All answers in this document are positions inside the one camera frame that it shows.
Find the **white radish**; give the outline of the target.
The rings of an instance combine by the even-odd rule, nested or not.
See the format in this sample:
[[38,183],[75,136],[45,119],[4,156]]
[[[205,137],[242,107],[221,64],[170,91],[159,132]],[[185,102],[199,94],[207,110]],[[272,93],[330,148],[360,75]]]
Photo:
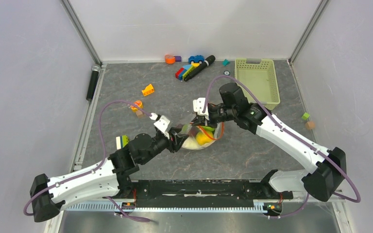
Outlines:
[[203,146],[194,137],[188,137],[182,144],[182,148],[186,150],[202,150]]

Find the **green apple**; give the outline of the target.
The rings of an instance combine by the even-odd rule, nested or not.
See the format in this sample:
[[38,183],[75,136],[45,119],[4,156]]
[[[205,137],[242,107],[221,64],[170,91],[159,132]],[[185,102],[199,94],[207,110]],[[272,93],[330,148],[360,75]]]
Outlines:
[[201,128],[203,128],[205,131],[208,131],[208,132],[214,132],[215,131],[215,128],[212,128],[212,127],[209,127],[209,126],[201,126]]

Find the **clear zip bag orange zipper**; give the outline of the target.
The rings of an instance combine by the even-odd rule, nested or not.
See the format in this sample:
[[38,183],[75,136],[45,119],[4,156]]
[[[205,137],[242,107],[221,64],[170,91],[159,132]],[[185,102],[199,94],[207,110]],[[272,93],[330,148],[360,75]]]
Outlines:
[[210,126],[193,126],[189,124],[178,124],[181,134],[187,134],[181,148],[186,150],[203,150],[211,146],[215,141],[222,138],[224,123],[218,123],[215,128]]

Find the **yellow lemon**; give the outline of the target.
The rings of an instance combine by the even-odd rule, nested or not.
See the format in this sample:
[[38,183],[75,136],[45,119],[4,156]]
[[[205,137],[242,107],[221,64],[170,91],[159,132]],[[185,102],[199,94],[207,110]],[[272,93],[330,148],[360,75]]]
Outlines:
[[210,143],[212,141],[212,139],[203,132],[197,133],[195,136],[195,140],[200,146],[203,146],[204,144]]

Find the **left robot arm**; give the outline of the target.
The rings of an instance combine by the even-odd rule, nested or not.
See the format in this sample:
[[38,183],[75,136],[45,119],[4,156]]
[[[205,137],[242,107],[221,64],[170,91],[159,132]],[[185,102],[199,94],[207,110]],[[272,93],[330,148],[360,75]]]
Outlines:
[[141,133],[125,146],[96,164],[58,177],[37,175],[30,189],[31,199],[25,212],[35,222],[54,218],[75,204],[97,198],[117,196],[127,198],[133,192],[130,175],[140,165],[148,163],[161,152],[177,152],[188,139],[179,129],[171,128],[168,134],[157,130],[154,137]]

